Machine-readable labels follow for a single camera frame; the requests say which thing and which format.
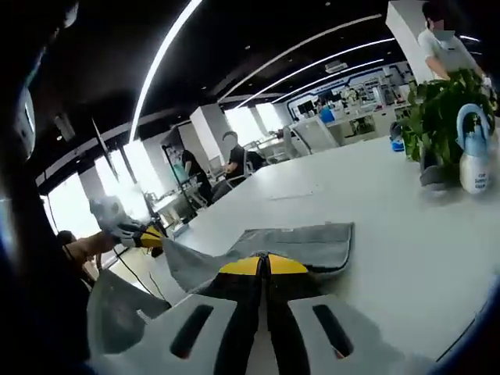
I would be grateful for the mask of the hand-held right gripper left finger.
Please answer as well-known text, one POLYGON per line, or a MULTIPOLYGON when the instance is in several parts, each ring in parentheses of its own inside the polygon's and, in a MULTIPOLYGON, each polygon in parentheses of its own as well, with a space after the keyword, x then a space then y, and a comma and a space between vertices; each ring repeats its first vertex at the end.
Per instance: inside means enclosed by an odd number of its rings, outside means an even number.
POLYGON ((243 374, 259 323, 262 260, 223 266, 176 305, 112 272, 91 293, 96 374, 243 374))

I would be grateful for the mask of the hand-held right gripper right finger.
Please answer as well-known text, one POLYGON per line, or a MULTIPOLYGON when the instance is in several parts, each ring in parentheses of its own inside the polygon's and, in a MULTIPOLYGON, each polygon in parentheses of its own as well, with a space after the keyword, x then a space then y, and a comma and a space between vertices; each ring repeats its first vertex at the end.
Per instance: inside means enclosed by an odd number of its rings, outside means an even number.
POLYGON ((301 263, 267 257, 267 319, 281 374, 391 374, 404 355, 378 326, 324 295, 301 263))

